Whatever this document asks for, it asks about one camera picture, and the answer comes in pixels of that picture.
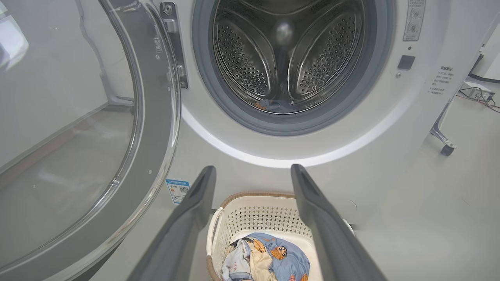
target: caster wheel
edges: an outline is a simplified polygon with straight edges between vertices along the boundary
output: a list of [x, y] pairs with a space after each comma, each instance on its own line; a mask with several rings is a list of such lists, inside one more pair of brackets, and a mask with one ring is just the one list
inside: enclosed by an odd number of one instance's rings
[[448, 145], [445, 145], [442, 149], [441, 149], [441, 154], [444, 155], [444, 156], [450, 156], [450, 154], [452, 154], [452, 152], [455, 150], [455, 148], [453, 147], [449, 147]]

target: front-loading washing machine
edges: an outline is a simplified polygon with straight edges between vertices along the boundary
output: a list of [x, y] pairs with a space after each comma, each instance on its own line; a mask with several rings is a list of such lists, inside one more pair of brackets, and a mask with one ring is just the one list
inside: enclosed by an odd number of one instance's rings
[[213, 208], [291, 193], [301, 164], [363, 224], [500, 11], [495, 0], [2, 2], [2, 280], [84, 273], [166, 179], [189, 186], [209, 165]]

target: gray garment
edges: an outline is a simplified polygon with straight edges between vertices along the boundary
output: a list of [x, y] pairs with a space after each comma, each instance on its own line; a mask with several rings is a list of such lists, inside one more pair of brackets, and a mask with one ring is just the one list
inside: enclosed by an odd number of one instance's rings
[[245, 240], [238, 240], [222, 264], [222, 280], [253, 280], [250, 272], [250, 247]]

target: yellow garment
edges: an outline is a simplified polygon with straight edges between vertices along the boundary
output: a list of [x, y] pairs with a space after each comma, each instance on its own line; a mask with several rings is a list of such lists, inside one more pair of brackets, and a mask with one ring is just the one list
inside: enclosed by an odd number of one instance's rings
[[257, 239], [250, 246], [250, 272], [254, 281], [278, 281], [274, 272], [269, 272], [273, 258], [266, 251], [264, 245]]

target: white plastic basket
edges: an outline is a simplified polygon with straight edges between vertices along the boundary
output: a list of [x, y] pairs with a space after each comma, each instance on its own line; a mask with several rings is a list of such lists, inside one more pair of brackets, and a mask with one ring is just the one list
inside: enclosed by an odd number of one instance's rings
[[309, 280], [323, 280], [313, 235], [299, 217], [295, 197], [285, 193], [241, 192], [222, 203], [208, 227], [206, 265], [214, 281], [222, 280], [221, 269], [229, 244], [254, 232], [297, 245], [309, 259]]

